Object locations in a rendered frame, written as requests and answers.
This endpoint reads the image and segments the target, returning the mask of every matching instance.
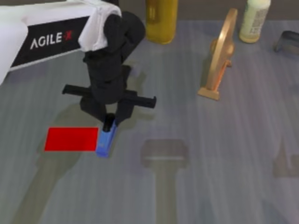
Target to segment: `blue block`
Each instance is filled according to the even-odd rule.
[[[110,147],[114,139],[117,126],[113,123],[110,132],[104,132],[101,130],[100,136],[98,136],[97,148],[95,150],[98,157],[109,157]]]

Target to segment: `wooden stand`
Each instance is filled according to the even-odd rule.
[[[219,100],[218,88],[225,72],[226,67],[231,67],[231,56],[234,53],[235,45],[233,42],[233,34],[235,23],[237,20],[238,10],[231,8],[224,21],[219,38],[213,40],[210,51],[213,55],[207,81],[203,85],[198,94],[214,100]]]

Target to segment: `tabletop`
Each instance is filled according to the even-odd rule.
[[[10,73],[0,86],[0,223],[298,223],[299,58],[273,44],[299,23],[268,21],[256,44],[235,33],[213,101],[197,91],[222,24],[179,21],[171,44],[138,46],[129,88],[157,105],[135,108],[109,159],[43,151],[50,126],[99,124],[61,94],[88,86],[82,53]]]

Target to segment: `red block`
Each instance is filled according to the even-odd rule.
[[[51,127],[48,130],[45,151],[91,152],[97,146],[97,127]]]

